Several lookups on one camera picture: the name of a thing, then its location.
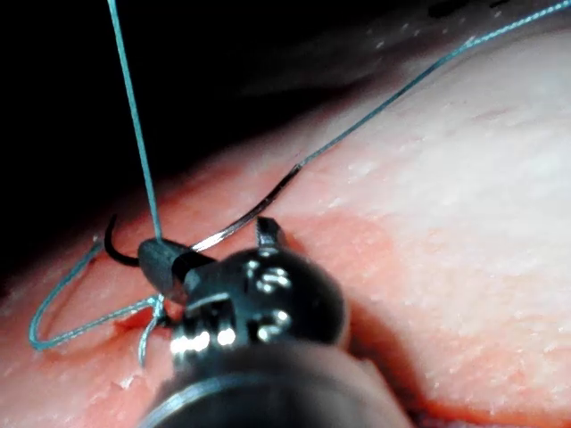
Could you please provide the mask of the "right arm needle driver jaw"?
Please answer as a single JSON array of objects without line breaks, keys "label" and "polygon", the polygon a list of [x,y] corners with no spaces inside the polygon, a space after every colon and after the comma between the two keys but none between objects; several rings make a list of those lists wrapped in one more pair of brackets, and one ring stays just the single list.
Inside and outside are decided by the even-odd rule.
[{"label": "right arm needle driver jaw", "polygon": [[274,218],[258,216],[255,224],[258,248],[285,248],[286,237],[282,227]]},{"label": "right arm needle driver jaw", "polygon": [[186,275],[193,269],[211,264],[214,258],[192,250],[181,243],[152,238],[137,250],[139,266],[153,288],[166,299],[186,304]]}]

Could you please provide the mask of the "right arm needle driver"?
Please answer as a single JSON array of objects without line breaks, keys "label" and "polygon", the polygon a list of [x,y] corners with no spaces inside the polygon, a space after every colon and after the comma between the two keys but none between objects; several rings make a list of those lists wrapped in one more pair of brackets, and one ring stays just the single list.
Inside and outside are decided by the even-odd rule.
[{"label": "right arm needle driver", "polygon": [[191,270],[174,327],[176,362],[289,341],[346,347],[348,303],[339,283],[302,255],[265,246]]}]

